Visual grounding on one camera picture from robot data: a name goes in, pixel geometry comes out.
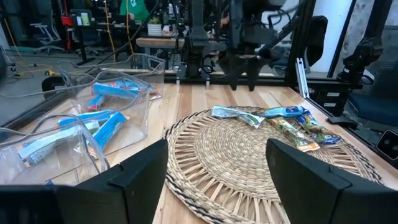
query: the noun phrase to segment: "floor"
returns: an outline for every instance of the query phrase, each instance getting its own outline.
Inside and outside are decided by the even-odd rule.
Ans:
[[[108,54],[110,53],[100,55],[89,64],[95,64]],[[15,52],[7,52],[7,55],[12,61],[17,63],[17,73],[24,73],[24,77],[18,79],[8,78],[0,84],[0,103],[3,105],[3,110],[0,111],[0,124],[5,124],[44,100],[41,83],[47,78],[47,76],[45,76],[45,71],[51,69],[55,72],[59,72],[57,62],[60,60],[69,60],[75,63],[81,61],[81,58],[76,54],[53,53],[51,55],[33,55],[32,53],[21,53],[22,58]],[[125,59],[127,59],[125,54],[119,56],[119,61]],[[113,58],[106,61],[106,63],[111,62],[113,62]],[[264,66],[261,72],[280,75],[280,73],[268,66]],[[326,73],[308,74],[308,76],[311,77],[314,75],[325,77]]]

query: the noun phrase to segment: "woven placemat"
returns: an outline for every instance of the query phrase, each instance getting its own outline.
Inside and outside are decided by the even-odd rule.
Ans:
[[[207,223],[289,223],[265,154],[268,138],[289,142],[268,122],[253,129],[236,119],[211,117],[206,110],[180,120],[164,138],[169,141],[166,183],[195,215]],[[382,184],[368,159],[344,140],[309,154]]]

